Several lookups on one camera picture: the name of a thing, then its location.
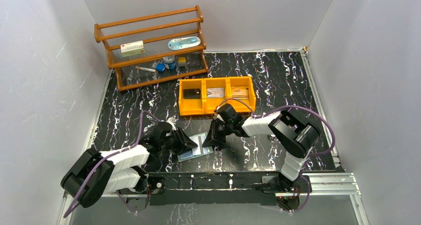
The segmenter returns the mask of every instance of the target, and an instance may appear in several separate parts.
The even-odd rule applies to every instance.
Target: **card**
[[[208,98],[221,98],[225,97],[225,91],[223,87],[208,88]]]
[[[238,99],[248,99],[249,89],[245,86],[232,86],[231,87],[232,97]]]
[[[192,89],[184,89],[183,90],[183,98],[184,99],[200,99],[200,89],[192,88]]]

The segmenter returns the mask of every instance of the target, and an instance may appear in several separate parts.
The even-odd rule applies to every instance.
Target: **blue tin can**
[[[165,56],[163,58],[165,67],[169,70],[173,70],[177,67],[177,62],[175,62],[175,56],[174,55],[170,55],[170,56]]]

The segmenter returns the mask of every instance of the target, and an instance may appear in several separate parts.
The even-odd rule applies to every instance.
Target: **wooden shelf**
[[[203,63],[201,53],[194,52],[180,56],[187,59],[187,67],[177,67],[175,70],[165,70],[161,73],[153,73],[136,69],[136,66],[151,69],[154,63],[152,61],[121,68],[122,89],[132,89],[140,86],[146,86],[152,83],[187,77],[192,75],[191,73],[206,73],[208,71],[207,65]]]
[[[176,78],[186,77],[190,75],[196,75],[201,73],[208,72],[208,66],[204,59],[203,50],[206,49],[206,42],[203,38],[202,30],[200,23],[203,22],[203,15],[199,6],[186,8],[182,10],[169,11],[149,16],[142,16],[133,19],[121,20],[106,24],[95,24],[94,36],[95,40],[104,44],[105,50],[107,52],[107,65],[110,69],[116,70],[117,75],[117,86],[120,91],[127,90],[135,87],[145,86],[153,83],[158,83],[162,81],[172,80]],[[195,23],[196,27],[191,30],[178,32],[169,35],[163,35],[159,37],[143,39],[143,44],[145,48],[145,53],[123,57],[120,45],[110,46],[108,40],[116,39],[120,37],[126,37],[135,34],[142,34],[154,30],[160,30],[180,25],[192,24]],[[168,48],[168,42],[170,39],[188,37],[188,36],[197,36],[200,38],[201,43],[197,46],[181,49],[181,50],[171,50]],[[185,73],[179,73],[175,75],[159,77],[155,80],[148,80],[141,83],[135,83],[130,85],[125,85],[123,83],[124,76],[122,75],[122,68],[124,67],[133,67],[137,64],[142,64],[150,61],[161,60],[165,56],[170,55],[184,55],[193,52],[199,52],[200,58],[202,60],[203,67],[197,68],[197,70],[186,70]]]

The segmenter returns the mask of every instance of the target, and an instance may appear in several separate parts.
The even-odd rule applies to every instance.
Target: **yellow box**
[[[238,77],[214,77],[204,79],[182,79],[180,80],[180,93],[179,93],[179,109],[181,116],[187,115],[204,115],[213,114],[216,107],[225,99],[232,98],[232,86],[246,86],[248,88],[249,98],[241,99],[253,111],[256,110],[256,95],[253,89],[253,81],[250,76]],[[208,88],[223,87],[225,96],[224,98],[208,98]],[[200,88],[201,99],[184,99],[183,90]],[[235,100],[229,100],[226,103],[231,104],[237,112],[250,112],[250,110],[242,103]]]
[[[231,87],[229,86],[228,78],[226,77],[211,77],[211,78],[204,78],[205,81],[205,94],[206,94],[206,102],[205,102],[205,113],[212,114],[214,113],[216,107],[225,99],[229,98],[229,92]],[[207,92],[208,88],[213,87],[223,87],[225,96],[224,98],[208,98]]]
[[[256,110],[256,95],[254,93],[253,88],[253,81],[250,76],[246,77],[228,77],[229,83],[231,87],[233,86],[246,86],[249,89],[249,99],[241,99],[241,101],[245,102],[251,109]],[[231,104],[235,111],[237,112],[250,112],[250,110],[244,106],[242,103],[237,102],[235,100],[229,100],[227,103]]]
[[[201,99],[184,99],[184,89],[198,88],[201,91]],[[203,79],[182,79],[180,80],[180,93],[178,107],[181,116],[205,114],[206,89]]]

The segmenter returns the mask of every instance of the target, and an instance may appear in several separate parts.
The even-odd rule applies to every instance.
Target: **small box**
[[[200,89],[200,98],[184,99],[184,92],[186,92],[185,89]],[[205,84],[201,78],[180,80],[180,92],[178,96],[180,116],[204,115],[206,98],[205,92]]]
[[[224,98],[225,92],[223,87],[208,88],[208,98]]]
[[[250,106],[253,110],[256,110],[256,95],[254,93],[253,81],[252,81],[251,77],[250,76],[228,77],[228,79],[229,79],[229,84],[231,86],[230,87],[231,90],[233,88],[240,88],[240,89],[244,89],[243,87],[247,88],[248,98],[238,98],[238,97],[236,97],[236,99],[240,99],[241,101],[246,103],[248,106]],[[229,104],[231,104],[235,108],[236,112],[250,112],[250,110],[246,106],[241,104],[240,102],[229,101]]]
[[[185,67],[187,65],[186,58],[179,57],[178,58],[178,67]]]
[[[237,99],[249,99],[249,89],[246,86],[232,86],[231,96]]]
[[[155,70],[158,71],[158,72],[164,72],[165,65],[163,63],[159,63],[155,66]]]
[[[120,49],[123,57],[140,55],[145,52],[143,40],[120,45]]]
[[[183,90],[184,99],[200,99],[200,89],[199,88],[189,88]]]

